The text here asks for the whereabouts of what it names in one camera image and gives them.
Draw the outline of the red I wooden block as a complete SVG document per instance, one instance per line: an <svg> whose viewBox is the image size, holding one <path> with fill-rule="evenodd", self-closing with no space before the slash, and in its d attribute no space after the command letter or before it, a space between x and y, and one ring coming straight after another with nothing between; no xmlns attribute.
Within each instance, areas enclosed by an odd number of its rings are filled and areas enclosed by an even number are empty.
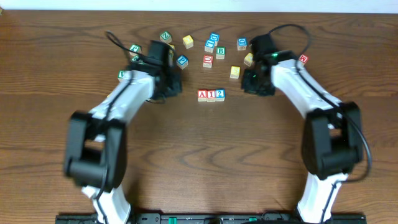
<svg viewBox="0 0 398 224"><path fill-rule="evenodd" d="M206 101L207 102L215 102L216 101L216 90L207 90L206 91Z"/></svg>

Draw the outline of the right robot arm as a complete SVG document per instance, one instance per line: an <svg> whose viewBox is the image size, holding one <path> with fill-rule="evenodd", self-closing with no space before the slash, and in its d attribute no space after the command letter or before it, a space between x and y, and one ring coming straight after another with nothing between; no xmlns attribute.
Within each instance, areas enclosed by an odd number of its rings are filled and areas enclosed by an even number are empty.
<svg viewBox="0 0 398 224"><path fill-rule="evenodd" d="M296 220L332 221L331 208L339 189L350 183L349 174L369 151L359 107L329 94L290 50L256 52L254 63L244 73L243 90L271 96L279 89L305 120L301 152L308 175Z"/></svg>

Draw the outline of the red A wooden block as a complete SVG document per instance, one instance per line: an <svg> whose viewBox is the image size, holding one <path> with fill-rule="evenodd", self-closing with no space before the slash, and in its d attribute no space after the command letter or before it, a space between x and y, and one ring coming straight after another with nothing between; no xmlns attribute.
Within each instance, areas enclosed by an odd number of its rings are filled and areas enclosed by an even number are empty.
<svg viewBox="0 0 398 224"><path fill-rule="evenodd" d="M198 102L206 102L207 101L207 90L198 90L197 99L198 99Z"/></svg>

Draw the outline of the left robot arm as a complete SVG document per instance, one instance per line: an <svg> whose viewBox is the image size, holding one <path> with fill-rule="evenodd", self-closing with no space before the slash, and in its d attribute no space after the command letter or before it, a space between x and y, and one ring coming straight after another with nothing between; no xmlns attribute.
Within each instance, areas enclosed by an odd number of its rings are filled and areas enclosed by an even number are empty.
<svg viewBox="0 0 398 224"><path fill-rule="evenodd" d="M89 112L69 120L64 174L91 199L98 223L127 223L132 210L121 183L127 167L127 127L149 100L182 92L176 67L133 62L116 88Z"/></svg>

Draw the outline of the blue 2 wooden block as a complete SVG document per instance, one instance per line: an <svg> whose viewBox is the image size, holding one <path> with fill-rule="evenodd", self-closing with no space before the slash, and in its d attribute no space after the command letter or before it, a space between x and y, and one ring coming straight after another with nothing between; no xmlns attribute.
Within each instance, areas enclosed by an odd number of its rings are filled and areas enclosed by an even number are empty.
<svg viewBox="0 0 398 224"><path fill-rule="evenodd" d="M226 98L225 89L217 89L216 91L216 101L224 101Z"/></svg>

